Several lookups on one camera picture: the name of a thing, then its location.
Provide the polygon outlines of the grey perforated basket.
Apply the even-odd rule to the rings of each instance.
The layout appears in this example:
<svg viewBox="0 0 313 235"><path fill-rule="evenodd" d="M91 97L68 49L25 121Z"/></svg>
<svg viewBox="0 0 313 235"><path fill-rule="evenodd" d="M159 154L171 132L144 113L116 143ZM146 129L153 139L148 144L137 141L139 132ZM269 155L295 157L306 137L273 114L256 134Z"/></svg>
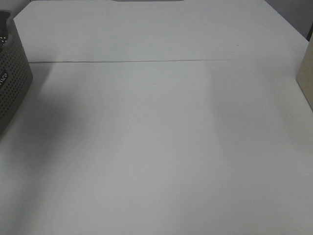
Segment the grey perforated basket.
<svg viewBox="0 0 313 235"><path fill-rule="evenodd" d="M0 11L0 132L22 104L33 80L13 14Z"/></svg>

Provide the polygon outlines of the beige box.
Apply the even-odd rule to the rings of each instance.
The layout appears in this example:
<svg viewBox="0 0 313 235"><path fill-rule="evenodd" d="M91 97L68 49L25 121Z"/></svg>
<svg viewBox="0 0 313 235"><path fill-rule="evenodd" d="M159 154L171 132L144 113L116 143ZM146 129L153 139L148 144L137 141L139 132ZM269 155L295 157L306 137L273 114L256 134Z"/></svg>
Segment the beige box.
<svg viewBox="0 0 313 235"><path fill-rule="evenodd" d="M296 81L310 108L313 109L313 38L309 41Z"/></svg>

